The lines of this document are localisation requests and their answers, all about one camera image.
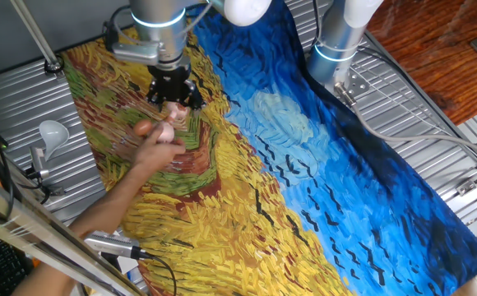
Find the person's bare hand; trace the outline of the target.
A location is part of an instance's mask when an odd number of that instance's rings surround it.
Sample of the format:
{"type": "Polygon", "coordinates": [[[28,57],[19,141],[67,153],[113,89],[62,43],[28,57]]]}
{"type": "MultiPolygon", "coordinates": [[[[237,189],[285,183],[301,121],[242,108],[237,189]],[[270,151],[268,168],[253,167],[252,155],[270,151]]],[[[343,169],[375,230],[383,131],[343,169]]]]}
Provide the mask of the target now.
{"type": "Polygon", "coordinates": [[[132,171],[149,178],[174,160],[176,155],[186,152],[181,139],[174,139],[174,129],[167,122],[153,124],[148,119],[139,121],[133,131],[144,137],[132,161],[132,171]]]}

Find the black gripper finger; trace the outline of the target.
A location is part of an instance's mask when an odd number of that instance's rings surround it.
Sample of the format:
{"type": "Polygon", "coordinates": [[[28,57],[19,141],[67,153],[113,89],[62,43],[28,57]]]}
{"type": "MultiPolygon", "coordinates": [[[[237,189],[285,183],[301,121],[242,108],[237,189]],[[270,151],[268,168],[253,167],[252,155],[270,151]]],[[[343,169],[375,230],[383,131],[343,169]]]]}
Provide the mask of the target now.
{"type": "Polygon", "coordinates": [[[187,79],[184,84],[188,88],[188,107],[193,110],[200,110],[204,108],[206,106],[206,101],[202,98],[197,85],[190,79],[187,79]]]}
{"type": "Polygon", "coordinates": [[[150,104],[159,104],[160,100],[158,97],[158,90],[160,88],[158,87],[157,80],[153,79],[152,82],[149,85],[149,90],[146,95],[147,102],[150,104]]]}

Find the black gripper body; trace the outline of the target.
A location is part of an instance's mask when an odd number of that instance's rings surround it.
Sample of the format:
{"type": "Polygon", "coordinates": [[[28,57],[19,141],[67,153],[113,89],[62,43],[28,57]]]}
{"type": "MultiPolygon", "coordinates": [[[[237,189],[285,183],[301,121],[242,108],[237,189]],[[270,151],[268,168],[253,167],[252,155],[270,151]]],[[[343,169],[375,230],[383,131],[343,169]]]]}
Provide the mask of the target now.
{"type": "Polygon", "coordinates": [[[181,66],[173,70],[163,70],[149,66],[148,71],[152,75],[152,80],[157,80],[158,87],[160,88],[158,90],[160,103],[185,103],[187,101],[188,88],[184,82],[189,79],[191,74],[189,66],[181,66]]]}

